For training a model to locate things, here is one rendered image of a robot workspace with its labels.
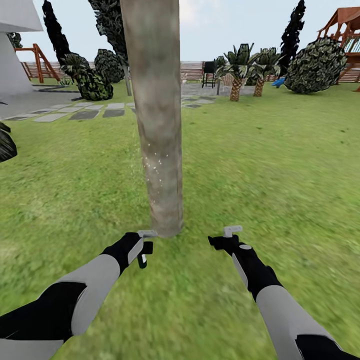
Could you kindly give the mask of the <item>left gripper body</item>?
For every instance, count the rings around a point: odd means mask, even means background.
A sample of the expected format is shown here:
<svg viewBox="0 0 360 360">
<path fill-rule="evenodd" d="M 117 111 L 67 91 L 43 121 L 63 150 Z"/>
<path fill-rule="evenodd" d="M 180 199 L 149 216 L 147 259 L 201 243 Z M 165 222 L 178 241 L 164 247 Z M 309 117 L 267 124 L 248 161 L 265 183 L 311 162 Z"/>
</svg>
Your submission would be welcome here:
<svg viewBox="0 0 360 360">
<path fill-rule="evenodd" d="M 140 254 L 142 254 L 142 255 L 149 254 L 150 255 L 152 253 L 153 253 L 153 242 L 152 241 L 144 242 L 143 249 Z"/>
</svg>

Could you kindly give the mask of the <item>pesticide atomizer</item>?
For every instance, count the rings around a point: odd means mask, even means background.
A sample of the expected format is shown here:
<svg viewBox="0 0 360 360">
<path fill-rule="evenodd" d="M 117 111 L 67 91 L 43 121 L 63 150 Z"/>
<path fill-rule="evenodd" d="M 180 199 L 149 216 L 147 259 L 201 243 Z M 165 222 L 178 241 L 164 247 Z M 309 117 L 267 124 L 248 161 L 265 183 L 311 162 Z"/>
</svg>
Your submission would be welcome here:
<svg viewBox="0 0 360 360">
<path fill-rule="evenodd" d="M 147 258 L 145 254 L 140 254 L 137 256 L 138 264 L 141 269 L 147 266 Z"/>
</svg>

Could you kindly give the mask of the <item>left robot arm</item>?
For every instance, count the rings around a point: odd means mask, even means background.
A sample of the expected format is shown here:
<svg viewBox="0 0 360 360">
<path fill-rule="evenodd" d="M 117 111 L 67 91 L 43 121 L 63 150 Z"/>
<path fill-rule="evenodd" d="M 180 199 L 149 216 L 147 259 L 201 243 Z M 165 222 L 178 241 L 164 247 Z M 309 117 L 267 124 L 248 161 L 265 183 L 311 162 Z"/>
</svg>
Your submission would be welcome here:
<svg viewBox="0 0 360 360">
<path fill-rule="evenodd" d="M 152 254 L 156 230 L 124 235 L 87 264 L 65 274 L 36 301 L 0 316 L 0 360 L 50 360 L 87 331 L 116 281 L 139 254 Z"/>
</svg>

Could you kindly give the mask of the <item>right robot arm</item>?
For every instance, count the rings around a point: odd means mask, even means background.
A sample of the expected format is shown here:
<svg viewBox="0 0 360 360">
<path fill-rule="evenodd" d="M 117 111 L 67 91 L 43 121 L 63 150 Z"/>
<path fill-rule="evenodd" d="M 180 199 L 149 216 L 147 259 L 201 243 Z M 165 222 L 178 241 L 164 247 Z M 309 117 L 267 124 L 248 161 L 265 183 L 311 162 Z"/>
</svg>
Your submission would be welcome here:
<svg viewBox="0 0 360 360">
<path fill-rule="evenodd" d="M 253 247 L 239 242 L 241 225 L 225 226 L 222 237 L 208 236 L 211 246 L 232 256 L 241 279 L 264 320 L 278 360 L 360 360 L 343 351 L 333 336 L 312 318 L 265 266 Z"/>
</svg>

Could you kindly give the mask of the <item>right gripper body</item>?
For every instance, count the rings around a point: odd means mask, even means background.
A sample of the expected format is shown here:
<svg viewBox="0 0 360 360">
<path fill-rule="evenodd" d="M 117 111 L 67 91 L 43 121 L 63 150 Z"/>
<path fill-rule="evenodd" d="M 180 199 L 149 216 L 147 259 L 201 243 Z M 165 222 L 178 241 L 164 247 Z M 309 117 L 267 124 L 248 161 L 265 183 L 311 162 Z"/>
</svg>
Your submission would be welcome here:
<svg viewBox="0 0 360 360">
<path fill-rule="evenodd" d="M 214 241 L 214 248 L 216 250 L 222 250 L 224 249 L 227 253 L 227 248 L 229 246 L 230 243 L 233 243 L 233 242 L 239 242 L 239 236 L 234 234 L 232 237 L 220 237 L 220 236 L 217 236 L 217 237 L 213 237 L 213 241 Z"/>
</svg>

